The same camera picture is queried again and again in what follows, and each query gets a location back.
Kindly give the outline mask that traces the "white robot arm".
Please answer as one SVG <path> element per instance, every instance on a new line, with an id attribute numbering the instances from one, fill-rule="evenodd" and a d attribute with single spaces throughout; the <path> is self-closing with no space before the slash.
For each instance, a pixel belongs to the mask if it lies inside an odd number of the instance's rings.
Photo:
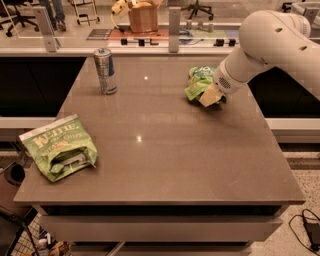
<path id="1" fill-rule="evenodd" d="M 310 24 L 303 16 L 270 10 L 250 14 L 239 28 L 240 46 L 219 64 L 199 102 L 210 106 L 273 67 L 320 99 L 320 45 L 309 35 Z"/>

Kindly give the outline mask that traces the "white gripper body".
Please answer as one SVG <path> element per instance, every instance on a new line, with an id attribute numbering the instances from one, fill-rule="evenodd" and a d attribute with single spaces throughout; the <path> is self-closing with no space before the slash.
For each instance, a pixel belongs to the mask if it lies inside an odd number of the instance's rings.
<path id="1" fill-rule="evenodd" d="M 232 94 L 248 82 L 248 68 L 244 62 L 223 60 L 214 71 L 214 82 L 225 94 Z"/>

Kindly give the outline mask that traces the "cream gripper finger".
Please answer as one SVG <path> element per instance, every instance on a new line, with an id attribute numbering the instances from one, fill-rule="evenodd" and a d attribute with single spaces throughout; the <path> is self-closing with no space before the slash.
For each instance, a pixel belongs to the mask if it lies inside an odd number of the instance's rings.
<path id="1" fill-rule="evenodd" d="M 223 97 L 223 93 L 219 90 L 219 88 L 211 84 L 209 85 L 204 93 L 201 95 L 199 102 L 204 106 L 208 107 L 212 104 L 217 103 Z"/>

